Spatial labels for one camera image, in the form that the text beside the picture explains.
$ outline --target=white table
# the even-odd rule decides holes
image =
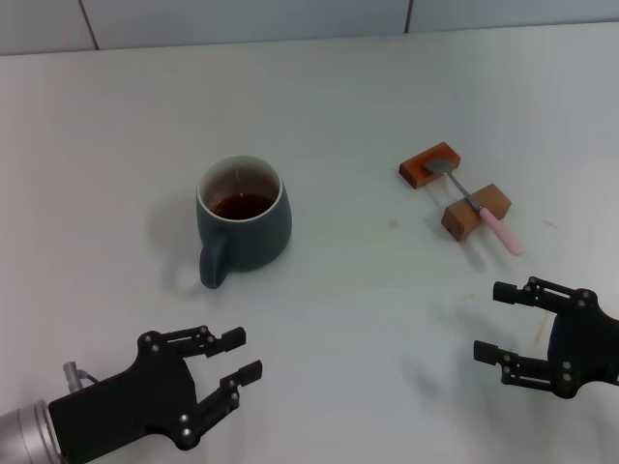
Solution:
[[[545,355],[551,318],[494,303],[495,280],[619,316],[618,43],[598,24],[0,59],[0,411],[65,394],[68,360],[124,370],[147,330],[243,326],[190,362],[204,395],[263,361],[238,411],[190,452],[148,437],[99,462],[615,462],[619,390],[504,387],[473,341]],[[525,256],[455,243],[455,188],[399,178],[443,140],[469,189],[512,199]],[[278,168],[292,242],[190,291],[194,187],[226,154]]]

